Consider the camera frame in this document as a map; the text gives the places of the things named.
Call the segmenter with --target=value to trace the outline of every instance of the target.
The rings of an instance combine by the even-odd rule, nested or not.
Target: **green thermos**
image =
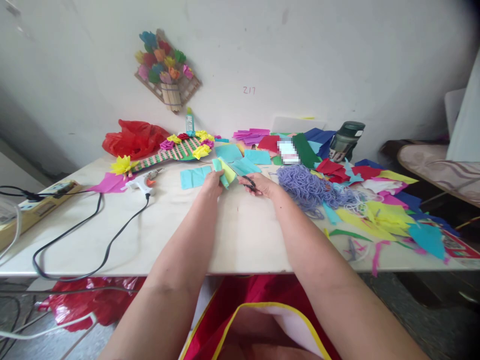
[[[340,163],[344,158],[352,159],[352,151],[357,141],[362,136],[365,124],[358,121],[345,121],[340,130],[336,132],[330,143],[328,157],[335,163]]]

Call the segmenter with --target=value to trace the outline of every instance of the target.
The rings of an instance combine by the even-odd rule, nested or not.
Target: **white table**
[[[115,159],[106,155],[68,179],[85,186],[98,184]],[[148,208],[116,239],[106,265],[97,276],[146,276],[155,259],[189,210],[200,188],[182,190],[180,171],[208,166],[192,162],[168,162],[157,176],[157,192],[150,198]],[[278,166],[260,165],[263,172],[276,172]],[[9,254],[0,260],[0,276],[36,276],[32,266],[33,253],[64,231],[93,214],[97,193],[72,196],[61,207],[25,232]],[[125,222],[145,205],[140,190],[104,195],[101,212],[84,226],[76,229],[44,251],[41,264],[47,273],[78,276],[96,269],[104,257],[107,244]],[[219,202],[216,241],[208,272],[210,274],[252,274],[291,272],[282,232],[269,199],[247,195],[237,180],[224,190]],[[330,232],[336,227],[328,219],[317,220],[319,228]],[[347,223],[337,228],[373,237]],[[345,235],[332,236],[331,241],[340,253],[349,258]],[[362,244],[367,241],[358,239]],[[370,272],[375,249],[368,256],[352,263],[357,272]],[[451,271],[467,270],[453,259],[448,265],[432,255],[419,255],[391,243],[384,245],[379,271]]]

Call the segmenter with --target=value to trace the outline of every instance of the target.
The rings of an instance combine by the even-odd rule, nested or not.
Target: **purple yarn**
[[[313,219],[325,218],[317,208],[322,202],[332,209],[358,202],[351,189],[334,188],[332,182],[312,174],[304,165],[280,167],[276,175],[281,187],[296,201],[300,209]]]

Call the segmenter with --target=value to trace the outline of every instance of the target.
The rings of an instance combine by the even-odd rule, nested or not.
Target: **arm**
[[[342,359],[428,359],[291,197],[261,174],[248,176],[259,190],[252,195],[272,200],[288,260]]]
[[[212,256],[222,174],[207,175],[99,359],[178,359]]]

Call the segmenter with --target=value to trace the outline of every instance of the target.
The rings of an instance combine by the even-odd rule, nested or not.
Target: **red plastic bag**
[[[88,277],[74,282],[58,281],[53,291],[71,291],[80,289],[117,287],[139,290],[145,277]],[[50,295],[49,305],[58,325],[79,319],[91,312],[98,322],[108,326],[118,321],[137,295],[136,292],[120,290],[97,290],[65,295]],[[91,319],[85,319],[67,326],[69,332],[85,330],[92,326]]]
[[[131,160],[140,159],[160,149],[170,134],[162,127],[144,121],[118,120],[121,132],[105,135],[102,148],[113,156],[130,155]]]

